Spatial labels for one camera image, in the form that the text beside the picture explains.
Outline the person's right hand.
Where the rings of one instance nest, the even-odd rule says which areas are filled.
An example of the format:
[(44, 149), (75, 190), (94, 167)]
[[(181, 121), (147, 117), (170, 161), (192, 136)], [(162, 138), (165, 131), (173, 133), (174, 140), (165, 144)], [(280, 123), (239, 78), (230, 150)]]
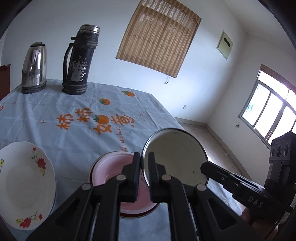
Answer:
[(247, 223), (249, 223), (250, 225), (252, 225), (255, 222), (255, 214), (252, 210), (250, 210), (249, 208), (245, 208), (243, 210), (243, 212), (241, 213), (240, 217), (246, 221)]

